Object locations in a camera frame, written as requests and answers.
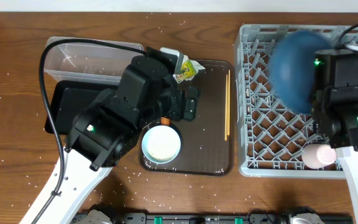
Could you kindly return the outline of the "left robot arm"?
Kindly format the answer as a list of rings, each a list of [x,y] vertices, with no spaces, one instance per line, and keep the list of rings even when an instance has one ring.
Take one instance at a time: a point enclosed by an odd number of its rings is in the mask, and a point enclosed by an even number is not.
[[[79,112],[61,156],[22,223],[70,223],[94,188],[138,142],[142,130],[162,117],[192,121],[199,91],[178,89],[182,53],[147,49],[124,69],[117,90],[107,88]]]

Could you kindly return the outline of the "blue plate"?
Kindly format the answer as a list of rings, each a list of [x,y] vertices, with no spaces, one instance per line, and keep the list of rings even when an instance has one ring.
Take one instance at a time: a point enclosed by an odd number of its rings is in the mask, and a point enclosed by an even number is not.
[[[307,30],[289,34],[277,44],[268,63],[268,80],[289,110],[297,114],[310,112],[314,53],[331,48],[327,38]]]

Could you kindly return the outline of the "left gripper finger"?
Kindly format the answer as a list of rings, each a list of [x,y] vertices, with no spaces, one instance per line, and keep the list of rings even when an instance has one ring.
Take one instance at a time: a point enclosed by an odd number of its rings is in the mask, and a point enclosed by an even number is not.
[[[192,108],[198,106],[198,101],[200,97],[200,90],[196,87],[189,86],[187,92],[186,104]]]
[[[183,113],[183,119],[187,121],[193,121],[196,118],[196,106],[185,106]]]

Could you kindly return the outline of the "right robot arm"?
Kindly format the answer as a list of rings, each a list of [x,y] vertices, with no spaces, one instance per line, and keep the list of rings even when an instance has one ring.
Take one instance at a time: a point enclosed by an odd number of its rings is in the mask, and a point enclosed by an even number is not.
[[[358,51],[315,53],[311,115],[336,151],[358,223]]]

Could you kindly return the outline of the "light blue rice bowl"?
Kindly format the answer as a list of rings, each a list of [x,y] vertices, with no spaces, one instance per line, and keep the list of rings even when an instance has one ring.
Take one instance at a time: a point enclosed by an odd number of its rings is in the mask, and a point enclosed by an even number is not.
[[[145,132],[141,148],[149,161],[166,164],[174,160],[180,152],[180,135],[170,126],[155,126]]]

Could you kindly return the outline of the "pink cup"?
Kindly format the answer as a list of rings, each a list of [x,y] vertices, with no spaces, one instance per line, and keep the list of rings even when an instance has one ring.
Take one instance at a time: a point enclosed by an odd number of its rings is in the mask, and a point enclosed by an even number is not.
[[[301,155],[305,166],[311,169],[320,169],[336,161],[336,151],[328,144],[309,144]]]

